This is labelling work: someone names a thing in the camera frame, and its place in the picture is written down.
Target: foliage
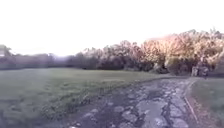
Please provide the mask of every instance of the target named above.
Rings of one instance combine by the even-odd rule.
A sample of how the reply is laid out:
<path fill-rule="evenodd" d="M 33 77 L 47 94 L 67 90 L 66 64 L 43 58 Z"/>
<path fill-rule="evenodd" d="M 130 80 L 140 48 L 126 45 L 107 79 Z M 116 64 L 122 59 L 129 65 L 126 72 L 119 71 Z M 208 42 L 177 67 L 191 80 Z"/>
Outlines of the foliage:
<path fill-rule="evenodd" d="M 57 58 L 52 54 L 12 55 L 1 58 L 0 69 L 75 67 L 103 70 L 138 70 L 178 74 L 174 68 L 190 72 L 200 57 L 205 56 L 210 70 L 215 68 L 224 47 L 224 34 L 186 31 L 163 38 L 146 40 L 139 46 L 127 40 L 102 49 L 87 48 L 76 55 Z"/>

